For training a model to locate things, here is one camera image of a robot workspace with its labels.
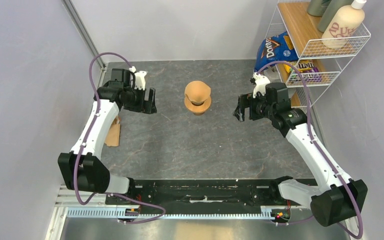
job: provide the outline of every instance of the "gray wall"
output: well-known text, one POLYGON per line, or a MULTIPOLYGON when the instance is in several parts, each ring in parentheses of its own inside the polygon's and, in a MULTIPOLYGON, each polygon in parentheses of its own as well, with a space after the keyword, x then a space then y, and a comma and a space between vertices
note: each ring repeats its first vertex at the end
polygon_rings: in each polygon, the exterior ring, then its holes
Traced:
POLYGON ((336 161, 368 185, 362 216, 370 240, 384 239, 384 1, 367 1, 372 38, 315 104, 336 161))
MULTIPOLYGON (((72 0, 98 51, 130 61, 255 59, 277 0, 72 0)), ((106 62, 119 62, 103 56, 106 62)))
POLYGON ((59 0, 0 0, 0 239, 45 237, 58 155, 91 109, 91 58, 59 0))

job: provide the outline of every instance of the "beige bottle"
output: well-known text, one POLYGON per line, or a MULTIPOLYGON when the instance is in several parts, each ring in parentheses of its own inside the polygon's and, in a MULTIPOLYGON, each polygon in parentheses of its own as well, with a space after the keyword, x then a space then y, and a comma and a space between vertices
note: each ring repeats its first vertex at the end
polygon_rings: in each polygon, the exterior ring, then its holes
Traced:
POLYGON ((365 18, 362 9, 365 3, 366 0, 354 0, 351 5, 339 8, 323 36, 321 36, 322 43, 326 47, 340 49, 347 43, 348 39, 346 37, 351 37, 365 18))

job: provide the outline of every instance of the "gray table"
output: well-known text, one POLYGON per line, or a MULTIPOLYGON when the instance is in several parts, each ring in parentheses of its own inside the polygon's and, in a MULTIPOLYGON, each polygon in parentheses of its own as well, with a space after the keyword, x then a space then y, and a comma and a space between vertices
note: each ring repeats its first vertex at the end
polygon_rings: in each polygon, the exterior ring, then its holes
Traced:
MULTIPOLYGON (((156 89, 158 113, 122 110, 120 146, 102 150, 102 162, 134 179, 312 178, 305 162, 267 119, 239 122, 232 112, 238 95, 253 90, 254 60, 135 62, 156 89), (195 80, 211 87, 212 104, 202 116, 184 105, 185 86, 195 80)), ((104 82, 112 68, 108 64, 104 82)))

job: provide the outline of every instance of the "gray-green container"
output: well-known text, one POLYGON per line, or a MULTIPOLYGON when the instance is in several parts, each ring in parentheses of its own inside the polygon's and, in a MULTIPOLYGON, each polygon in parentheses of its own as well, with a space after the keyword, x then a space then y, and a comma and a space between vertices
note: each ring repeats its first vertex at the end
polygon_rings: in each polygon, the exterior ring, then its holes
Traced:
POLYGON ((307 7, 307 13, 311 16, 321 17, 328 8, 331 0, 311 0, 310 4, 307 7))
POLYGON ((333 0, 321 17, 320 22, 317 25, 317 29, 324 33, 332 19, 335 17, 335 14, 337 14, 338 10, 343 6, 351 5, 353 1, 354 0, 333 0))

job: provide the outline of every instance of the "bag of chips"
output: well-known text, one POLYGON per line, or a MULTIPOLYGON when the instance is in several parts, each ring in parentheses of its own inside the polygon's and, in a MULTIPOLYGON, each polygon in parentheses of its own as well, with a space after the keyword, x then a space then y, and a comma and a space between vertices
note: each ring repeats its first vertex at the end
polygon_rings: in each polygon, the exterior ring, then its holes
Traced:
POLYGON ((254 70, 257 72, 264 65, 273 61, 297 61, 298 55, 294 49, 288 32, 266 38, 259 46, 254 70))

